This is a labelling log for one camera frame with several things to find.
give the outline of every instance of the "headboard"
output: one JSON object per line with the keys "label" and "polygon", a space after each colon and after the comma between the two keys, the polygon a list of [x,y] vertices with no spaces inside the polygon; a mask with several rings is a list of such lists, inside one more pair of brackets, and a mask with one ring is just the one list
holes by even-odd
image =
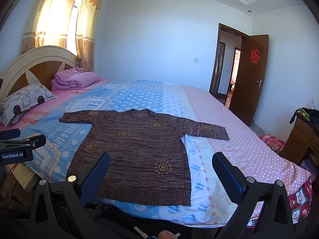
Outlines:
{"label": "headboard", "polygon": [[54,74],[74,68],[76,58],[67,49],[57,46],[29,50],[14,60],[0,76],[3,79],[0,101],[35,80],[51,90]]}

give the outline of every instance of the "wooden dresser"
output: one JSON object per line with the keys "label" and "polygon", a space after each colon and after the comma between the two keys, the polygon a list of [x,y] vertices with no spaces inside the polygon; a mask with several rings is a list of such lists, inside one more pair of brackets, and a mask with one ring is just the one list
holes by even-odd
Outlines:
{"label": "wooden dresser", "polygon": [[311,126],[297,118],[280,157],[300,165],[311,151],[319,157],[319,137]]}

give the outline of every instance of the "bed sheet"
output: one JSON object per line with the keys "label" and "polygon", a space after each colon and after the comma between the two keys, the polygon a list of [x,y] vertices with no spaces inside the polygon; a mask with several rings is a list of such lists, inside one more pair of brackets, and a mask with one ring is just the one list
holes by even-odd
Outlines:
{"label": "bed sheet", "polygon": [[[65,180],[74,152],[91,128],[90,124],[59,122],[64,112],[148,108],[226,127],[229,141],[183,137],[192,180],[191,207],[143,206],[95,197],[95,202],[113,204],[133,216],[166,219],[195,227],[225,225],[237,205],[230,201],[212,168],[212,155],[218,151],[245,176],[268,183],[283,180],[289,195],[299,191],[309,178],[307,171],[277,156],[242,121],[201,89],[158,81],[100,79],[82,90],[55,90],[54,93],[56,99],[32,109],[9,127],[20,128],[20,138],[40,133],[47,137],[46,145],[35,150],[34,160],[26,164],[50,182]],[[251,225],[261,205],[257,204]]]}

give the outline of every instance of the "red paper cutout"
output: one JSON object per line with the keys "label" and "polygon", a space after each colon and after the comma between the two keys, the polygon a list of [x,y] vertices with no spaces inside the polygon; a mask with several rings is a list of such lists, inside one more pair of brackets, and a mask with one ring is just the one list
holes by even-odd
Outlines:
{"label": "red paper cutout", "polygon": [[260,57],[258,55],[259,55],[259,50],[253,49],[250,56],[251,63],[255,63],[255,64],[258,63],[258,61],[260,60]]}

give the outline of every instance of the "human hand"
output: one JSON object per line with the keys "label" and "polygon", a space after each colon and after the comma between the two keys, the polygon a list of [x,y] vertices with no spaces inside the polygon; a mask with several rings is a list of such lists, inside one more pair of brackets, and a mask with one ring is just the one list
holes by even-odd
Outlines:
{"label": "human hand", "polygon": [[158,239],[177,239],[175,235],[173,235],[171,232],[168,232],[166,230],[161,231],[157,238]]}
{"label": "human hand", "polygon": [[0,184],[0,207],[10,208],[11,206],[11,190],[8,176],[11,174],[11,171],[8,166],[4,167],[4,179],[2,184]]}

